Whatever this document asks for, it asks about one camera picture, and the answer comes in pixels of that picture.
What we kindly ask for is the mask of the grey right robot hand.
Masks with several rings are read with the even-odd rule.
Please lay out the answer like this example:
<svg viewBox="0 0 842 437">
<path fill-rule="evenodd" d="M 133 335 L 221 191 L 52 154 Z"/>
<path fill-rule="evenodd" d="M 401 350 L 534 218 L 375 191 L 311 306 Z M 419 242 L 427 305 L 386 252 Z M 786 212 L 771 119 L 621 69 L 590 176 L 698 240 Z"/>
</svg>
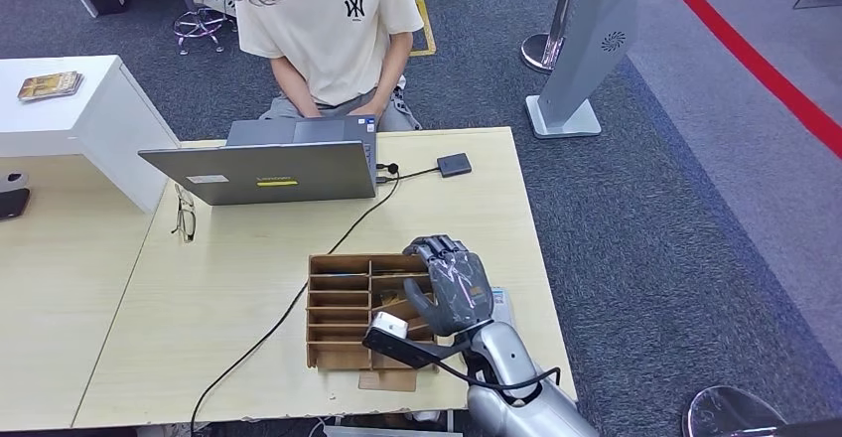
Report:
<svg viewBox="0 0 842 437">
<path fill-rule="evenodd" d="M 403 282 L 406 298 L 432 333 L 449 337 L 491 319 L 493 297 L 479 256 L 446 234 L 420 236 L 402 251 L 427 267 L 433 299 L 412 279 Z"/>
</svg>

